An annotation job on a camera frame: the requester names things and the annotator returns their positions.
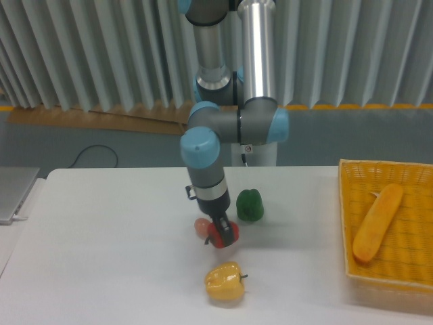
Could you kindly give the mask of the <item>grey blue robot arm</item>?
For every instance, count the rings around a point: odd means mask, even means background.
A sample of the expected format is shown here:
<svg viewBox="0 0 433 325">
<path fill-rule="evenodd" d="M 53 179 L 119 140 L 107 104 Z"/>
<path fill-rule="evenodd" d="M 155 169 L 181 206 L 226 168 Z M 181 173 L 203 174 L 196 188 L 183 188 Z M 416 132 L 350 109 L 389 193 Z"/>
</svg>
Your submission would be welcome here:
<svg viewBox="0 0 433 325">
<path fill-rule="evenodd" d="M 186 191 L 210 217 L 212 241 L 224 248 L 238 234 L 227 217 L 229 190 L 221 144 L 262 146 L 288 138 L 288 112 L 277 105 L 274 63 L 274 1 L 179 1 L 193 27 L 198 71 L 197 102 L 181 137 L 181 156 L 191 184 Z M 226 64 L 221 24 L 236 12 L 242 24 L 241 71 Z"/>
</svg>

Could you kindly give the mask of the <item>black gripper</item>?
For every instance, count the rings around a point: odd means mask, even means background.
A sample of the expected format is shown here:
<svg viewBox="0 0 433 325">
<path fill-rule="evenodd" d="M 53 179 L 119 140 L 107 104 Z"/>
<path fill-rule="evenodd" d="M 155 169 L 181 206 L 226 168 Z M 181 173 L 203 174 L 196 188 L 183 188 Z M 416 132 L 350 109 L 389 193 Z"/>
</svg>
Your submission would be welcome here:
<svg viewBox="0 0 433 325">
<path fill-rule="evenodd" d="M 214 200 L 202 200 L 198 198 L 197 201 L 201 212 L 211 217 L 225 214 L 231 203 L 228 194 L 224 194 Z M 233 230 L 226 215 L 217 217 L 214 220 L 214 224 L 225 242 L 233 238 Z"/>
</svg>

